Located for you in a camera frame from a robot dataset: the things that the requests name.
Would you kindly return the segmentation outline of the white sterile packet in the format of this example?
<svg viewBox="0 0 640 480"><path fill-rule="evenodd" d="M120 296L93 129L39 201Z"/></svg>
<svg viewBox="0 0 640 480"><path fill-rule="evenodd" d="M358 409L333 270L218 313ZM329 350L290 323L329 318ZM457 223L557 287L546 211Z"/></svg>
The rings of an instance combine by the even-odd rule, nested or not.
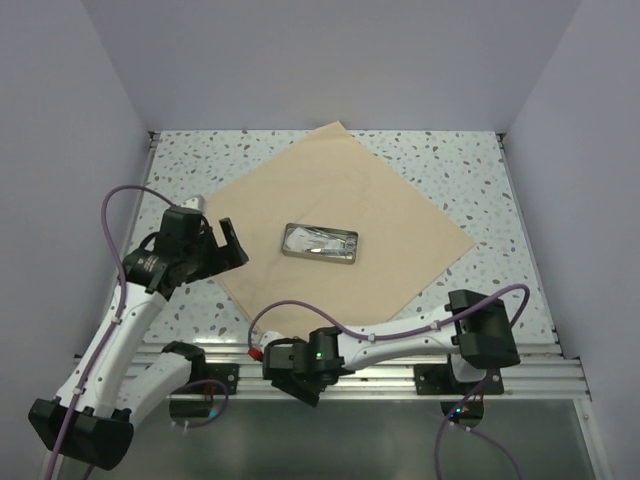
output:
<svg viewBox="0 0 640 480"><path fill-rule="evenodd" d="M285 235L284 249L291 252L304 252L305 249L320 247L322 238L311 234L303 227L289 229Z"/></svg>

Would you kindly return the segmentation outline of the steel scalpel handle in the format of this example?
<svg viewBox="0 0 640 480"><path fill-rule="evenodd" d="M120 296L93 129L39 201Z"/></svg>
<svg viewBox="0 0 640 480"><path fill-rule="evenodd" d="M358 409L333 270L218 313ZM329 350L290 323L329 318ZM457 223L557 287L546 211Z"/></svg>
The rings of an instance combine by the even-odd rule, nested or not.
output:
<svg viewBox="0 0 640 480"><path fill-rule="evenodd" d="M350 251L344 248L315 247L305 249L304 253L317 257L344 257L349 254Z"/></svg>

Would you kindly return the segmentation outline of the metal instrument tray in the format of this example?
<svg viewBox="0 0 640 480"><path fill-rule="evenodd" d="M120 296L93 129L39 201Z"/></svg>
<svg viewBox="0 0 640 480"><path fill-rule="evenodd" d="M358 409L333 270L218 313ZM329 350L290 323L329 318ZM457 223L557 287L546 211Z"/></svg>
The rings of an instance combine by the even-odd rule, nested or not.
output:
<svg viewBox="0 0 640 480"><path fill-rule="evenodd" d="M358 244L356 231L288 223L281 253L293 258L352 265L357 259Z"/></svg>

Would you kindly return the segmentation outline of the beige cloth mat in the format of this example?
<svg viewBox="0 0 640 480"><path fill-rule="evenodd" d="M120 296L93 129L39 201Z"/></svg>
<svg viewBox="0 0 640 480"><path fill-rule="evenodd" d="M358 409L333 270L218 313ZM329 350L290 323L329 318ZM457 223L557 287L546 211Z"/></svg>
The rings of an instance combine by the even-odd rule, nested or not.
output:
<svg viewBox="0 0 640 480"><path fill-rule="evenodd" d="M266 330L303 336L329 314L351 326L390 320L473 247L473 239L341 124L321 127L210 195L249 262L220 280ZM281 253L288 223L356 231L356 262Z"/></svg>

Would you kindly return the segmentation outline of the steel scissors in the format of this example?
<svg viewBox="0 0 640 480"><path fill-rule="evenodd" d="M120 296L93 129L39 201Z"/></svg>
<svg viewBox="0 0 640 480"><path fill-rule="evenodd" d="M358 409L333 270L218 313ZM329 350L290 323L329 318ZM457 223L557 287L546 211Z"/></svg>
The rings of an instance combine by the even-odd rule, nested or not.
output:
<svg viewBox="0 0 640 480"><path fill-rule="evenodd" d="M327 239L340 239L343 241L356 241L358 239L358 233L355 231L332 229L332 228L320 228L314 226L304 226L304 229L313 235L327 238Z"/></svg>
<svg viewBox="0 0 640 480"><path fill-rule="evenodd" d="M339 251L353 251L356 247L357 242L351 239L330 239L324 245L324 249Z"/></svg>

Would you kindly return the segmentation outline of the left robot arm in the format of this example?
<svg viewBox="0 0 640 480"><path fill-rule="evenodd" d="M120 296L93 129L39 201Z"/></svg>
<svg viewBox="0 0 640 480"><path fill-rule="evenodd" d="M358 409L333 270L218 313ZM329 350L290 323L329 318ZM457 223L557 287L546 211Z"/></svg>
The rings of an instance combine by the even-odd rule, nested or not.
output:
<svg viewBox="0 0 640 480"><path fill-rule="evenodd" d="M220 220L224 245L198 209L168 208L158 231L124 257L121 284L112 309L68 380L51 400L34 401L28 419L53 455L64 455L103 470L126 455L142 420L178 390L193 393L213 383L203 349L168 343L154 363L131 383L124 381L149 326L174 291L245 265L233 223Z"/></svg>

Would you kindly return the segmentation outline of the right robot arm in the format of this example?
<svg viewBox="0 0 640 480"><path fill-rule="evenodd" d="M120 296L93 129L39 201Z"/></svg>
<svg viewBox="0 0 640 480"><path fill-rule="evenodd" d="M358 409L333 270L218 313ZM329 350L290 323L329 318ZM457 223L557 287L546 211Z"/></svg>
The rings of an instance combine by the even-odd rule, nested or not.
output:
<svg viewBox="0 0 640 480"><path fill-rule="evenodd" d="M250 355L261 363L264 380L310 406L343 376L416 355L446 356L447 384L464 393L487 373L521 362L505 293L455 290L447 303L422 315L369 326L331 319L306 338L266 332Z"/></svg>

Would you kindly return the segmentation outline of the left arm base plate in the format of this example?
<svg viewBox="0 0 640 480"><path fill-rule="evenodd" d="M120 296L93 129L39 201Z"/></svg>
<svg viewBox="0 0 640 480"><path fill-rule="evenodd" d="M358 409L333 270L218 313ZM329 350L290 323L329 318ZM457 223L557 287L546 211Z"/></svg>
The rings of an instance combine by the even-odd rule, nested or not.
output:
<svg viewBox="0 0 640 480"><path fill-rule="evenodd" d="M184 386L174 391L174 394L203 395L207 399L224 395L223 388L218 384L195 385L195 382L202 380L216 380L226 387L230 396L235 395L239 380L239 365L236 363L206 363L190 377Z"/></svg>

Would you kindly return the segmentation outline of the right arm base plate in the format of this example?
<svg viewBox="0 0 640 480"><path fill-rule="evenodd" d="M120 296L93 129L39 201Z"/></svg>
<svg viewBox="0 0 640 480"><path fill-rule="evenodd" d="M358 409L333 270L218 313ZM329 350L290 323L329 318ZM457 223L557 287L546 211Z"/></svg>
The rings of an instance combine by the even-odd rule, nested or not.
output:
<svg viewBox="0 0 640 480"><path fill-rule="evenodd" d="M413 366L415 390L422 396L463 396L482 381L486 370L464 365L460 369L451 360L441 364Z"/></svg>

